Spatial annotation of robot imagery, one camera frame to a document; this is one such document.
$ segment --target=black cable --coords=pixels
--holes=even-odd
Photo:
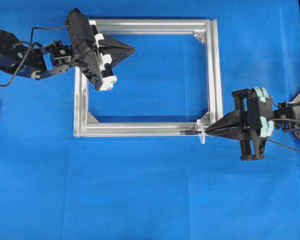
[[[282,144],[282,143],[279,143],[279,142],[276,142],[276,141],[273,141],[273,140],[269,140],[268,138],[266,139],[267,142],[270,142],[270,143],[273,143],[273,144],[277,144],[283,148],[286,148],[286,149],[290,149],[290,150],[293,150],[293,151],[296,151],[298,153],[300,153],[300,150],[299,149],[296,149],[294,147],[291,147],[291,146],[288,146],[288,145],[285,145],[285,144]]]
[[[27,50],[26,50],[26,52],[25,52],[25,54],[24,54],[24,56],[23,56],[23,58],[22,58],[22,60],[21,60],[21,62],[19,64],[19,66],[14,71],[14,73],[13,73],[12,77],[10,78],[10,80],[7,83],[5,83],[5,84],[0,84],[0,87],[7,87],[7,86],[9,86],[13,82],[13,80],[14,80],[15,76],[17,75],[17,73],[19,72],[20,68],[25,63],[25,60],[26,60],[27,56],[29,55],[30,50],[34,47],[34,43],[32,43],[32,42],[33,42],[33,39],[34,39],[34,32],[35,32],[35,30],[56,31],[56,30],[67,28],[69,26],[70,25],[62,25],[62,26],[58,26],[58,27],[38,27],[38,26],[34,26],[31,29],[30,42],[28,43],[29,47],[27,48]]]
[[[21,45],[21,44],[27,44],[27,45],[30,46],[30,43],[29,43],[28,41],[19,41],[19,42],[17,42],[17,43],[12,44],[12,47],[14,48],[15,46],[19,46],[19,45]],[[42,47],[43,47],[43,45],[42,45],[40,42],[37,42],[37,41],[34,42],[32,45],[33,45],[33,46],[38,46],[39,48],[42,48]]]
[[[277,109],[279,108],[279,107],[275,104],[274,99],[273,99],[272,97],[271,97],[271,102],[272,102],[273,106],[275,106]]]
[[[273,120],[273,121],[283,121],[283,122],[296,122],[296,123],[300,123],[300,120],[292,119],[292,118],[271,118],[270,120]]]

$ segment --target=blue cloth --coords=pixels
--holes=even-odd
[[[300,16],[292,0],[0,1],[0,29],[29,40],[72,8],[99,17],[218,20],[224,112],[231,92],[300,91]],[[202,46],[190,36],[119,36],[137,48],[114,90],[90,89],[101,121],[192,121],[207,109]],[[69,44],[65,30],[35,33]],[[0,82],[9,79],[0,72]],[[300,239],[300,154],[208,137],[74,138],[74,71],[0,88],[0,240]],[[289,134],[273,138],[300,148]]]

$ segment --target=aluminum frame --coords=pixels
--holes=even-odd
[[[223,117],[218,24],[208,19],[90,19],[104,34],[193,35],[205,45],[208,111],[196,122],[100,123],[89,112],[89,81],[75,69],[74,129],[77,137],[188,136],[183,131],[199,131],[205,143],[205,128]]]

